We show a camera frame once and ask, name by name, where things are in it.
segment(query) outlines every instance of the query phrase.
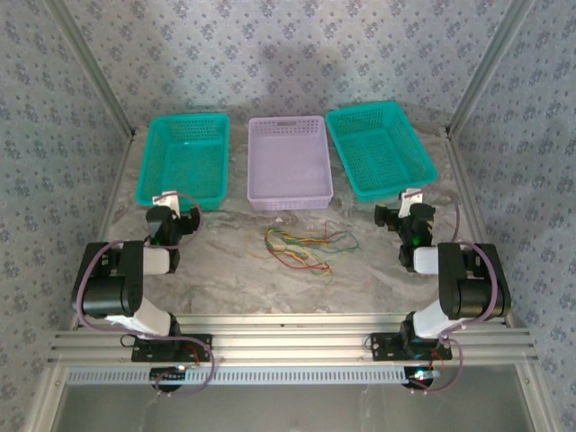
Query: blue patterned backdrop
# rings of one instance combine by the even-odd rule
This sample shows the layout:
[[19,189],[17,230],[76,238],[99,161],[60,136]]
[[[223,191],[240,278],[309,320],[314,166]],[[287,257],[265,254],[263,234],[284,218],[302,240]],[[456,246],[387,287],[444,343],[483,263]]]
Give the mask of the blue patterned backdrop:
[[396,99],[446,123],[509,0],[67,0],[132,126]]
[[126,139],[42,1],[0,2],[0,430],[18,430],[49,346],[72,317]]
[[457,137],[514,310],[576,431],[576,4],[537,0]]

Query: lavender plastic basket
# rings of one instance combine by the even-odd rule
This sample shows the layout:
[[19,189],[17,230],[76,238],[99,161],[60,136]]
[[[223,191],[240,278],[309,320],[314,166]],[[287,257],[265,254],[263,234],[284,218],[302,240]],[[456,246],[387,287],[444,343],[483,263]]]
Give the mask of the lavender plastic basket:
[[255,210],[325,209],[333,195],[322,117],[250,120],[247,198]]

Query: wall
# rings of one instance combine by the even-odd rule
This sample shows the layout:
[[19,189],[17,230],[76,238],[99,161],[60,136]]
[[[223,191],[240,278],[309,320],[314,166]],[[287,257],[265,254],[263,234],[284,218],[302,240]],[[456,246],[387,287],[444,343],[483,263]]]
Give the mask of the wall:
[[457,142],[514,310],[576,430],[576,4],[537,0]]
[[396,99],[448,121],[508,0],[68,0],[132,126]]
[[63,329],[126,139],[41,1],[0,2],[0,430],[18,430]]

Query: marble table surface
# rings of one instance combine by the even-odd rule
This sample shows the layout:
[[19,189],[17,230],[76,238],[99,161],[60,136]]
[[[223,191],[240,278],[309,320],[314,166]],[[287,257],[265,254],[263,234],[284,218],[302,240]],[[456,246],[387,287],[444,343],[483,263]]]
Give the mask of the marble table surface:
[[[435,186],[457,192],[446,135],[439,128],[415,129],[440,174]],[[148,234],[146,209],[135,201],[147,134],[138,130],[131,145],[112,207],[109,240]],[[406,312],[437,298],[437,277],[409,274],[400,265],[398,235],[374,225],[374,205],[356,202],[331,142],[329,148],[334,198],[326,210],[257,212],[246,197],[248,130],[232,125],[227,197],[218,211],[205,213],[202,231],[181,249],[175,274],[144,277],[146,297],[166,311],[196,314]],[[454,232],[454,206],[432,194],[425,195],[425,202],[436,206],[435,242],[448,241]],[[262,236],[267,226],[300,233],[322,230],[325,221],[332,230],[351,231],[362,248],[338,257],[331,283],[287,268],[266,252]],[[471,238],[465,215],[458,238]]]

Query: teal plastic basket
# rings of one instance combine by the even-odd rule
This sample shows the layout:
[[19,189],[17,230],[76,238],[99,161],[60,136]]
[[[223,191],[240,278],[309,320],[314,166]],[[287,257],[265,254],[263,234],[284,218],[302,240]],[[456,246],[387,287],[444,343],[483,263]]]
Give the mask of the teal plastic basket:
[[[136,188],[136,202],[152,205],[166,191],[191,195],[202,210],[216,210],[226,196],[230,119],[226,114],[157,117],[150,124]],[[180,207],[193,204],[180,199]]]
[[326,123],[359,202],[392,196],[438,179],[408,118],[395,102],[326,114]]

